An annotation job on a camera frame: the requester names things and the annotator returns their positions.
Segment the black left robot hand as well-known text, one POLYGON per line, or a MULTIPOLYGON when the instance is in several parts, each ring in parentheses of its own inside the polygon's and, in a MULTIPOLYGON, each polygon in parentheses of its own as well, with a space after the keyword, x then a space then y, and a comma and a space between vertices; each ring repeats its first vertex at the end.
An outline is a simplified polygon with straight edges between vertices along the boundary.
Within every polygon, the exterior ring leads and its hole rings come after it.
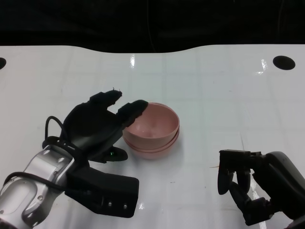
POLYGON ((145 100, 126 103, 117 113, 108 110, 122 96, 121 91, 110 90, 90 97, 77 105, 67 115, 61 127, 59 139, 80 149, 90 161, 106 163, 128 159, 125 150, 114 147, 129 127, 148 107, 145 100))

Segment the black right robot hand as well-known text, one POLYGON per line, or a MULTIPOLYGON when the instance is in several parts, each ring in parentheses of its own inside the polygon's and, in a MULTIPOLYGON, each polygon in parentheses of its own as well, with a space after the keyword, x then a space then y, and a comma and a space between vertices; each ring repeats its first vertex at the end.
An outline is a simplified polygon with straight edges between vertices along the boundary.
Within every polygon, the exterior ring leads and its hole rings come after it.
POLYGON ((283 212, 292 220, 289 229, 305 227, 305 179, 283 152, 263 155, 261 152, 227 149, 219 154, 218 193, 230 192, 247 226, 283 212), (252 200, 248 196, 251 178, 270 200, 252 200))

